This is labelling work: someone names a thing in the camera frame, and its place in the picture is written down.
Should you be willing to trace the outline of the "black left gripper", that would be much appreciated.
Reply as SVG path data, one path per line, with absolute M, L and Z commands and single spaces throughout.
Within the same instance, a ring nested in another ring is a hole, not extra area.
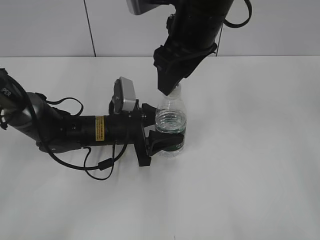
M 155 154 L 178 151 L 185 143 L 185 130 L 179 133 L 150 130 L 146 138 L 145 128 L 155 124 L 156 110 L 147 103 L 139 105 L 137 100 L 133 111 L 115 113 L 114 103 L 109 103 L 108 142 L 134 145 L 140 167 L 150 166 Z

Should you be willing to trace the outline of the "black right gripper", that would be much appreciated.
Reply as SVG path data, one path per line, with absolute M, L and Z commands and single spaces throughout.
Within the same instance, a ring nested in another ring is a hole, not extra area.
M 168 36 L 153 54 L 157 88 L 168 96 L 201 61 L 217 49 L 216 22 L 167 22 Z

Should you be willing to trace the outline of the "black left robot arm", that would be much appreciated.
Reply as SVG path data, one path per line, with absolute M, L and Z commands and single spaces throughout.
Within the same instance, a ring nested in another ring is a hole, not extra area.
M 114 83 L 108 115 L 83 115 L 59 109 L 57 101 L 49 101 L 41 93 L 25 91 L 2 68 L 0 110 L 2 129 L 15 128 L 53 157 L 88 147 L 133 145 L 138 164 L 146 167 L 153 155 L 184 141 L 182 133 L 145 132 L 155 124 L 156 109 L 139 103 L 133 82 L 125 77 Z

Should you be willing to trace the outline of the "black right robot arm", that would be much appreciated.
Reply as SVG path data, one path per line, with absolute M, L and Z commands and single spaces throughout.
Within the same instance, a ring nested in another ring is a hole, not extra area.
M 168 17 L 168 37 L 153 54 L 157 87 L 168 96 L 217 49 L 216 37 L 233 4 L 231 0 L 176 0 Z

